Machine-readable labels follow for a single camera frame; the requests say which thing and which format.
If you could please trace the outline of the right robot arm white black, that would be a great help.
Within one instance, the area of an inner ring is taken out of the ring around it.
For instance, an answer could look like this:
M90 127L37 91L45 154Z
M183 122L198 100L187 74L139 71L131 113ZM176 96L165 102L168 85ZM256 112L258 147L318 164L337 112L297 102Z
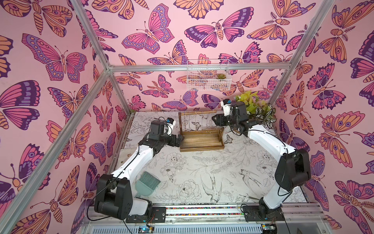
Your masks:
M311 179L309 154L305 149L297 149L279 139L256 119L251 119L243 102L224 99L220 105L223 113L213 116L213 122L217 126L228 126L233 133L257 142L278 163L274 174L275 184L259 200L259 217L267 219L281 207L296 187Z

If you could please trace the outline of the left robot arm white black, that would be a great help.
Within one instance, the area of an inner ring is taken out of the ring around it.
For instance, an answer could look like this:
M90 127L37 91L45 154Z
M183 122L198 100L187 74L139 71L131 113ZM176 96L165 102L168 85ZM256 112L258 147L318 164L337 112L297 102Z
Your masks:
M117 170L99 178L94 198L96 213L119 220L130 216L141 221L152 218L152 202L136 198L132 194L131 183L164 146L180 147L184 137L172 133L175 125L176 121L172 118L153 120L132 156Z

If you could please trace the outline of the wooden jewelry display stand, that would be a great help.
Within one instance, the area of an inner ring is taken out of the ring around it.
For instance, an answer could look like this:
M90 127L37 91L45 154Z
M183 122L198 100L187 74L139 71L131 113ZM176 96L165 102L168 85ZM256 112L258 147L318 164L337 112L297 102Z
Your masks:
M211 119L217 111L179 112L180 134L184 137L181 152L223 150L224 128Z

